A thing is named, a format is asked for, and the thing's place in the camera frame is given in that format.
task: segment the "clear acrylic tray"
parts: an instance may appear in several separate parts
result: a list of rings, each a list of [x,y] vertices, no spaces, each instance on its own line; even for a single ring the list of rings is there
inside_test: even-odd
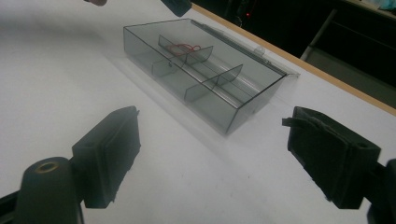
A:
[[[124,27],[132,61],[221,133],[265,106],[287,69],[185,19]]]

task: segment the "white table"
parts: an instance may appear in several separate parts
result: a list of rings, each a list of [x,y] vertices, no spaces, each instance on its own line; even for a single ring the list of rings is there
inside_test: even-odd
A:
[[[191,10],[192,18],[257,44]],[[228,137],[213,131],[138,69],[122,27],[177,17],[160,0],[0,1],[0,196],[23,171],[73,146],[108,113],[135,105],[141,152],[106,210],[86,223],[366,223],[369,206],[338,210],[287,151],[281,119],[321,111],[396,158],[396,118],[267,50],[301,73]]]

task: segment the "brown table edge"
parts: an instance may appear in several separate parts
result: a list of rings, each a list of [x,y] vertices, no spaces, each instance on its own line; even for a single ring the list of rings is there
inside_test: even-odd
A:
[[[374,97],[367,95],[366,93],[359,91],[359,90],[347,85],[343,81],[330,76],[329,74],[321,71],[320,69],[312,66],[311,64],[306,63],[306,62],[300,60],[299,58],[296,58],[295,56],[287,53],[283,49],[279,49],[278,47],[275,47],[274,45],[266,42],[265,40],[263,40],[255,35],[249,33],[248,31],[230,23],[229,21],[224,20],[223,18],[217,16],[216,14],[213,14],[212,12],[210,12],[202,7],[192,4],[192,9],[194,9],[195,11],[207,16],[208,18],[224,25],[225,27],[229,28],[230,30],[233,30],[233,31],[237,32],[238,34],[254,41],[258,45],[271,50],[272,52],[276,53],[277,55],[281,56],[282,58],[284,58],[292,63],[297,64],[298,66],[302,67],[304,70],[312,73],[313,75],[320,77],[320,78],[328,81],[329,83],[332,83],[334,86],[336,86],[344,91],[347,91],[350,94],[352,94],[358,98],[361,98],[363,101],[365,101],[371,105],[374,105],[374,106],[390,113],[393,116],[396,116],[396,108],[393,108],[390,105],[386,105],[385,103],[375,99]]]

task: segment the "table surface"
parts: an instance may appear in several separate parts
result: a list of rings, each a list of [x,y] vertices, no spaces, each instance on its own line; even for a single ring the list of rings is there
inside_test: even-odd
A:
[[[139,110],[141,152],[106,210],[86,223],[366,223],[369,206],[338,210],[287,151],[281,119],[295,106],[323,112],[396,158],[394,109],[194,7],[224,30],[301,75],[229,136],[199,120],[123,51],[123,26],[177,19],[159,0],[0,1],[0,195],[23,171],[73,146],[108,113]]]

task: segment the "black object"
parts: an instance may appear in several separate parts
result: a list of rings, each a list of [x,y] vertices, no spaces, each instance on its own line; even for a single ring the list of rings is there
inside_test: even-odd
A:
[[[163,1],[163,3],[169,9],[171,9],[171,11],[175,15],[179,17],[182,17],[192,7],[192,3],[190,0],[161,0],[161,1]]]
[[[296,106],[282,125],[290,127],[288,150],[329,201],[359,209],[365,197],[369,223],[395,223],[396,160],[382,166],[378,146],[315,110]]]
[[[80,203],[106,208],[140,148],[136,108],[110,113],[73,146],[71,160],[39,161],[24,173],[21,189],[0,200],[0,224],[84,223]]]

